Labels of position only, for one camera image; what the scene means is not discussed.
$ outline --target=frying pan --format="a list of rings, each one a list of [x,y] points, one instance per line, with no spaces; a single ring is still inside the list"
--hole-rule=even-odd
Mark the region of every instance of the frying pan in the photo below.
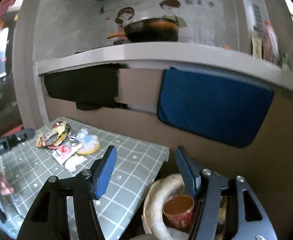
[[[126,36],[131,42],[177,41],[179,33],[176,21],[164,18],[140,20],[123,29],[124,32],[110,34],[108,39]]]

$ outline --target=black towel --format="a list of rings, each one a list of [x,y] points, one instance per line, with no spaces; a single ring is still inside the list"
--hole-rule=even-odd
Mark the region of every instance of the black towel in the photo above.
[[[72,101],[79,110],[115,108],[119,94],[120,64],[105,64],[45,75],[44,84],[52,98]]]

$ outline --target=blue gripper pad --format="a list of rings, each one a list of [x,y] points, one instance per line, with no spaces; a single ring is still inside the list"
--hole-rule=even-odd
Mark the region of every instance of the blue gripper pad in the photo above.
[[[96,183],[96,200],[100,199],[102,195],[104,195],[106,192],[112,172],[115,167],[116,159],[116,147],[110,145],[102,159],[100,159],[99,165],[97,166],[96,171],[93,173],[92,176],[92,181]]]
[[[187,156],[183,146],[175,150],[175,162],[181,173],[186,193],[195,198],[201,186],[200,165]]]

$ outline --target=cartoon girl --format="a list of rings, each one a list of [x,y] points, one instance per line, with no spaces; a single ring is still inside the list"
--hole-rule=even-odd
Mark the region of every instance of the cartoon girl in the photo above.
[[[181,7],[181,3],[178,0],[164,0],[164,1],[160,2],[159,5],[165,11],[172,10],[172,8],[180,8]],[[178,26],[180,28],[187,27],[187,23],[185,22],[185,20],[179,16],[164,15],[164,17],[171,19],[171,20],[174,20],[174,21],[177,21]]]
[[[134,16],[134,9],[132,7],[125,7],[122,8],[119,12],[118,15],[115,19],[115,23],[118,25],[118,31],[119,32],[124,32],[123,26],[127,25],[129,20],[132,19]],[[129,43],[130,41],[128,40],[127,37],[125,36],[119,36],[116,41],[113,42],[114,45],[119,45],[119,44],[126,44]]]

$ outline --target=red paper cup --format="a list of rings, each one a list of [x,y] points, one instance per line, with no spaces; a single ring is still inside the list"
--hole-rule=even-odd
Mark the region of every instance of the red paper cup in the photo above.
[[[176,229],[191,226],[194,200],[186,194],[174,195],[166,201],[162,211]]]

